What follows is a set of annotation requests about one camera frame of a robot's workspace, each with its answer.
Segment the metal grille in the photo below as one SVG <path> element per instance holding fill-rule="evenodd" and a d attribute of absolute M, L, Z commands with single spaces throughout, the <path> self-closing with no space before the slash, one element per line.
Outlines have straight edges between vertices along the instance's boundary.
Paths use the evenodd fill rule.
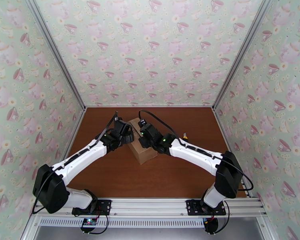
<path fill-rule="evenodd" d="M 42 217 L 40 226 L 81 227 L 84 218 L 75 217 Z M 105 227 L 106 218 L 100 218 L 96 226 Z M 202 219 L 144 219 L 115 218 L 109 219 L 109 228 L 203 228 Z"/>

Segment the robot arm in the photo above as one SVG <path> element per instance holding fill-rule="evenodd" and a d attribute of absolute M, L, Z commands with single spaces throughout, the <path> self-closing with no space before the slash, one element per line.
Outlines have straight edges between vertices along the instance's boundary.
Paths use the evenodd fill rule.
<path fill-rule="evenodd" d="M 97 197 L 92 192 L 74 190 L 66 186 L 92 162 L 134 140 L 131 125 L 122 121 L 116 114 L 113 119 L 114 128 L 96 136 L 74 155 L 52 167 L 45 164 L 39 168 L 33 194 L 49 213 L 55 213 L 63 206 L 83 209 L 90 214 L 94 212 Z"/>
<path fill-rule="evenodd" d="M 214 184 L 206 190 L 200 201 L 203 211 L 213 212 L 225 198 L 236 197 L 242 179 L 242 169 L 234 154 L 229 151 L 221 154 L 205 150 L 185 141 L 181 142 L 181 139 L 173 134 L 162 135 L 144 119 L 139 122 L 139 126 L 143 135 L 139 141 L 143 147 L 152 147 L 161 154 L 187 160 L 216 177 Z"/>

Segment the black cable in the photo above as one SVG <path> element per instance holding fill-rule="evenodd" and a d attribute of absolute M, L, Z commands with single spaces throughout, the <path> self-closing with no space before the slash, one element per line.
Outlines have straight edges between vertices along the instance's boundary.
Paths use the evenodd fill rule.
<path fill-rule="evenodd" d="M 102 136 L 104 135 L 104 133 L 108 130 L 110 124 L 114 121 L 114 119 L 117 117 L 118 112 L 116 111 L 113 115 L 113 117 L 110 119 L 110 121 L 108 122 L 108 124 L 106 125 L 106 127 L 103 129 L 103 131 L 99 134 L 98 138 L 96 139 L 96 142 L 90 146 L 90 149 L 92 147 L 94 147 L 96 144 L 98 144 L 98 142 L 101 140 Z"/>
<path fill-rule="evenodd" d="M 222 162 L 225 162 L 226 164 L 232 166 L 232 167 L 235 168 L 239 173 L 241 173 L 242 176 L 244 176 L 244 177 L 249 181 L 249 183 L 251 184 L 251 187 L 250 187 L 250 188 L 247 188 L 247 189 L 238 189 L 238 191 L 251 191 L 251 190 L 253 190 L 253 188 L 254 188 L 253 182 L 251 181 L 250 178 L 248 178 L 248 176 L 247 176 L 242 170 L 240 170 L 239 168 L 237 168 L 235 165 L 231 164 L 230 162 L 227 162 L 226 160 L 223 160 L 223 159 L 221 159 L 221 158 L 219 158 L 219 157 L 216 157 L 216 156 L 214 156 L 213 159 L 214 159 L 214 158 L 217 158 L 217 159 L 221 160 Z"/>
<path fill-rule="evenodd" d="M 47 180 L 55 173 L 55 171 L 60 170 L 61 168 L 62 168 L 62 167 L 59 166 L 57 169 L 55 169 L 54 171 L 52 171 L 52 172 L 47 176 L 47 178 L 43 181 L 43 184 L 40 186 L 39 191 L 38 191 L 38 195 L 37 195 L 37 197 L 36 197 L 36 199 L 35 199 L 35 201 L 34 201 L 34 204 L 33 204 L 33 207 L 32 207 L 32 214 L 35 215 L 35 214 L 37 214 L 38 212 L 40 212 L 41 210 L 44 209 L 44 207 L 42 207 L 42 208 L 40 208 L 39 210 L 34 211 L 34 209 L 35 209 L 35 207 L 36 207 L 36 205 L 37 205 L 37 203 L 38 203 L 38 198 L 39 198 L 39 195 L 40 195 L 40 193 L 41 193 L 41 191 L 42 191 L 42 189 L 43 189 L 43 186 L 46 184 Z"/>
<path fill-rule="evenodd" d="M 230 208 L 229 208 L 228 203 L 227 203 L 226 201 L 224 201 L 224 202 L 226 203 L 226 205 L 227 205 L 227 207 L 228 207 L 228 219 L 227 219 L 226 223 L 222 226 L 222 228 L 220 228 L 218 231 L 214 232 L 213 234 L 216 234 L 216 233 L 221 232 L 221 231 L 227 226 L 227 224 L 229 223 L 229 219 L 230 219 Z"/>
<path fill-rule="evenodd" d="M 138 113 L 138 116 L 139 116 L 140 120 L 141 120 L 141 112 L 145 112 L 145 113 L 149 114 L 150 116 L 152 116 L 153 118 L 155 118 L 158 122 L 160 122 L 161 124 L 163 124 L 164 126 L 166 126 L 174 134 L 174 136 L 176 136 L 176 139 L 179 141 L 180 145 L 186 147 L 186 144 L 181 143 L 181 140 L 180 140 L 179 136 L 177 135 L 177 133 L 169 125 L 167 125 L 165 122 L 163 122 L 160 118 L 158 118 L 153 113 L 151 113 L 151 112 L 149 112 L 147 110 L 143 110 L 143 109 L 139 110 L 139 113 Z"/>
<path fill-rule="evenodd" d="M 102 232 L 89 232 L 88 234 L 92 234 L 92 235 L 100 235 L 102 233 L 104 233 L 107 229 L 108 229 L 108 225 L 109 225 L 109 218 L 108 216 L 105 214 L 106 218 L 107 218 L 107 224 L 106 224 L 106 228 L 103 229 Z"/>

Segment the teapot pattern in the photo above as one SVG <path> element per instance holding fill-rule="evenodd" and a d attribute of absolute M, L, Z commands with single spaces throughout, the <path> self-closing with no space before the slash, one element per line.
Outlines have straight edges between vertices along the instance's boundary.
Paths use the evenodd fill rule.
<path fill-rule="evenodd" d="M 279 239 L 300 239 L 300 0 L 274 0 L 215 109 Z"/>
<path fill-rule="evenodd" d="M 67 18 L 66 2 L 47 8 Z M 64 48 L 74 56 L 84 45 L 69 39 Z M 93 73 L 78 74 L 88 81 Z M 26 2 L 0 0 L 0 239 L 21 237 L 38 168 L 62 158 L 80 110 Z"/>
<path fill-rule="evenodd" d="M 213 104 L 260 3 L 37 0 L 87 106 Z M 155 95 L 149 83 L 160 84 Z"/>

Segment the brown box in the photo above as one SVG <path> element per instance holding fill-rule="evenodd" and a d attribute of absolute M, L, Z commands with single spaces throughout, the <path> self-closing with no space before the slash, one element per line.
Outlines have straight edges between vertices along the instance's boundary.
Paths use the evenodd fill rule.
<path fill-rule="evenodd" d="M 142 134 L 140 133 L 140 127 L 138 125 L 139 121 L 139 118 L 135 118 L 129 121 L 130 124 L 133 126 L 132 130 L 134 135 L 134 141 L 132 143 L 129 143 L 128 146 L 130 147 L 134 156 L 137 158 L 138 162 L 141 165 L 146 161 L 155 158 L 158 155 L 158 153 L 152 148 L 145 149 L 140 144 L 139 138 L 142 137 Z"/>

